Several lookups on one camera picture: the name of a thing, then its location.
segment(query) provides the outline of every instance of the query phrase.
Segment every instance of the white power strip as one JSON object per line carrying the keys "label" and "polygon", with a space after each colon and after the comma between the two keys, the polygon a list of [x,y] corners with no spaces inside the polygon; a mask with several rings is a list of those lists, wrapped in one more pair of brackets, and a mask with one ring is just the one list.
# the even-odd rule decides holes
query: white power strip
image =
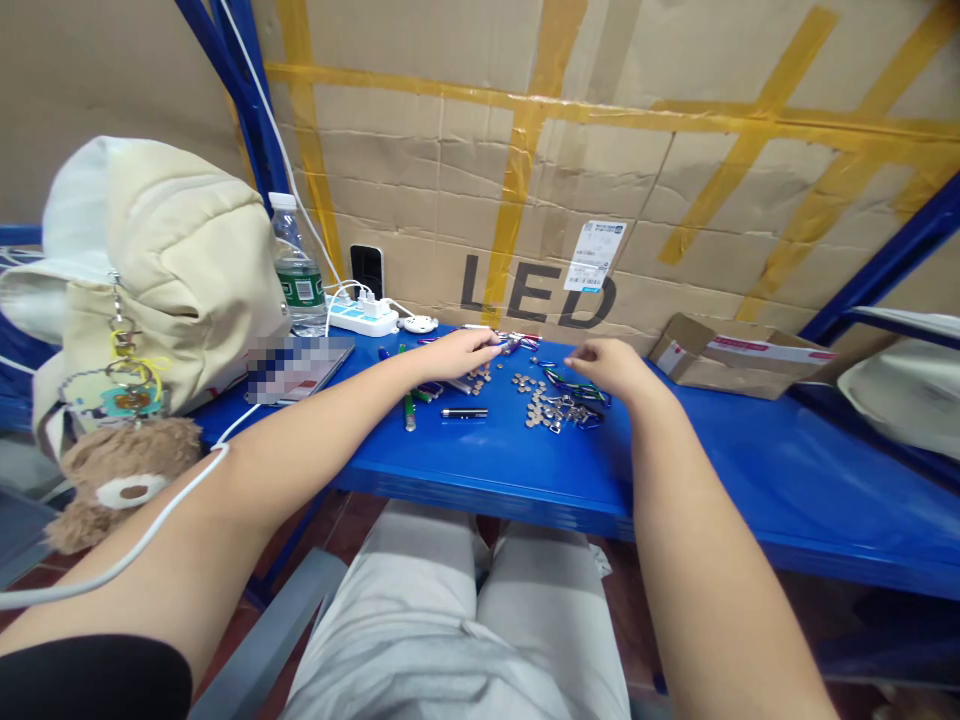
{"label": "white power strip", "polygon": [[397,321],[400,314],[396,310],[389,310],[376,317],[369,314],[374,303],[370,301],[348,301],[342,295],[337,298],[327,295],[327,307],[330,308],[330,325],[333,327],[351,330],[367,337],[383,337],[391,333],[400,332]]}

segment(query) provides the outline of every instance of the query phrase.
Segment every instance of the small cardboard box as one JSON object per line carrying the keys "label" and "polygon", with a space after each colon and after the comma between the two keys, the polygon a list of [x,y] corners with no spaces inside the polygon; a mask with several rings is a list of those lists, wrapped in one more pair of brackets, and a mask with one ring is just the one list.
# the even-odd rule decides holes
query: small cardboard box
{"label": "small cardboard box", "polygon": [[677,313],[650,359],[678,385],[776,400],[836,357],[763,325]]}

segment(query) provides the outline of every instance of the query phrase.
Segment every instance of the red tile floor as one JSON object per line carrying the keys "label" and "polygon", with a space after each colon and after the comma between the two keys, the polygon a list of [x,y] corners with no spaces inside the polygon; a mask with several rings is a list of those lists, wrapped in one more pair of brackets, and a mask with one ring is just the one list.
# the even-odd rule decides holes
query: red tile floor
{"label": "red tile floor", "polygon": [[[331,492],[287,563],[285,572],[277,579],[274,590],[278,591],[283,586],[311,547],[323,548],[349,565],[386,503],[386,499],[372,495]],[[276,533],[257,563],[257,574],[262,575],[270,566],[305,512],[306,508],[301,509]],[[496,526],[495,520],[481,520],[480,528],[485,539],[492,539],[491,534],[495,534]],[[660,662],[636,548],[631,544],[602,538],[591,538],[591,541],[603,548],[613,568],[613,574],[604,579],[603,585],[630,694],[665,702],[653,689],[653,674],[659,672]],[[51,556],[18,581],[12,589],[47,587],[56,582],[77,559]],[[816,578],[789,573],[781,574],[781,581],[811,641],[843,632],[855,623],[852,615],[845,611],[845,608],[849,607],[850,595],[857,592],[853,586],[825,584]],[[0,613],[0,631],[18,614],[19,611]],[[238,604],[210,669],[200,684],[198,694],[203,692],[220,671],[256,623],[259,615],[246,601]],[[257,716],[258,720],[272,720],[280,715],[306,646],[308,632],[309,626]],[[866,720],[871,711],[882,702],[879,693],[868,686],[831,684],[830,691],[844,720]]]}

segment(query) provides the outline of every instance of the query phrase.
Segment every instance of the pixelated area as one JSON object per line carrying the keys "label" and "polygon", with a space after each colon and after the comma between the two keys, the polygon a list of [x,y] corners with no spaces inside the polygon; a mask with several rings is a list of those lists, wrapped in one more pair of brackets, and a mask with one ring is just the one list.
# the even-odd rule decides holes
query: pixelated area
{"label": "pixelated area", "polygon": [[276,405],[316,391],[353,345],[345,338],[260,338],[247,353],[247,400]]}

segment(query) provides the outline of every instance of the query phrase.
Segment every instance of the plastic water bottle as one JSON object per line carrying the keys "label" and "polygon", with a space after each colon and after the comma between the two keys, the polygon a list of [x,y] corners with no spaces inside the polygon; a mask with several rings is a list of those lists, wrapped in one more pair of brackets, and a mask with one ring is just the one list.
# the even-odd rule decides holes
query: plastic water bottle
{"label": "plastic water bottle", "polygon": [[274,267],[287,300],[293,332],[301,337],[322,337],[327,326],[327,304],[320,265],[303,246],[297,227],[297,201],[293,195],[270,193],[273,233],[280,241]]}

